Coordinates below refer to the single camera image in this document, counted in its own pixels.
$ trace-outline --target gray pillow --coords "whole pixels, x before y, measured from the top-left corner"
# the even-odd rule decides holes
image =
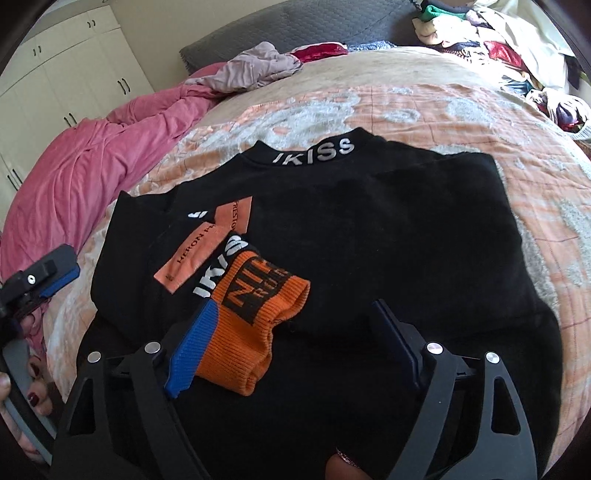
[[[191,74],[265,40],[281,53],[324,41],[416,45],[411,19],[418,10],[411,0],[288,0],[236,20],[180,54]]]

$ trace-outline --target mattress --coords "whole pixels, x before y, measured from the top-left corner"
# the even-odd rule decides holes
[[[554,310],[563,340],[560,425],[549,468],[591,404],[591,162],[534,107],[500,92],[452,56],[405,48],[304,67],[291,79],[215,107],[130,193],[166,192],[256,140],[305,150],[355,127],[440,153],[493,155],[528,272]],[[78,346],[96,313],[90,282],[113,208],[79,255],[80,278],[53,298],[44,319],[50,372],[64,398],[76,376]]]

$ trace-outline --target black t-shirt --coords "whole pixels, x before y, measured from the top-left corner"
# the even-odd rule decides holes
[[[390,403],[401,395],[395,382],[372,383],[379,382],[377,372],[382,378],[397,374],[375,347],[364,316],[377,298],[427,341],[456,354],[493,350],[503,357],[543,468],[557,431],[560,332],[525,269],[492,157],[439,155],[356,129],[306,152],[278,152],[258,142],[166,194],[122,194],[92,299],[130,346],[161,338],[199,305],[202,298],[193,292],[201,270],[174,294],[153,275],[197,225],[214,221],[217,206],[247,196],[252,201],[244,238],[266,260],[310,280],[311,290],[300,314],[275,328],[274,359],[252,397],[237,398],[196,379],[176,401],[214,478],[263,478],[265,469],[276,474],[275,467],[291,463],[286,455],[306,458],[286,478],[315,478],[331,445],[346,446],[376,478],[392,468],[408,436],[412,401],[393,412]],[[355,381],[349,378],[356,371],[352,358],[363,372]],[[219,421],[222,416],[227,420]],[[254,441],[247,442],[242,429]],[[294,439],[297,447],[287,454],[284,447]],[[249,468],[222,462],[220,452],[251,459]],[[262,467],[255,458],[271,463]]]

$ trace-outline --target orange tag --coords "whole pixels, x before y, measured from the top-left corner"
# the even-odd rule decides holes
[[[178,248],[174,256],[158,270],[154,278],[170,293],[176,292],[230,233],[229,226],[203,222]]]
[[[248,229],[248,221],[251,217],[252,197],[247,197],[237,202],[227,203],[216,208],[216,225],[223,225],[241,235]]]

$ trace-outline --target green cloth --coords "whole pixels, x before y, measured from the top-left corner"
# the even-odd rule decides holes
[[[453,14],[451,12],[441,10],[441,8],[434,7],[432,5],[429,5],[419,18],[423,22],[429,22],[433,20],[433,18],[438,17],[439,15],[453,15],[454,17],[460,17],[462,20],[466,19],[466,14]]]

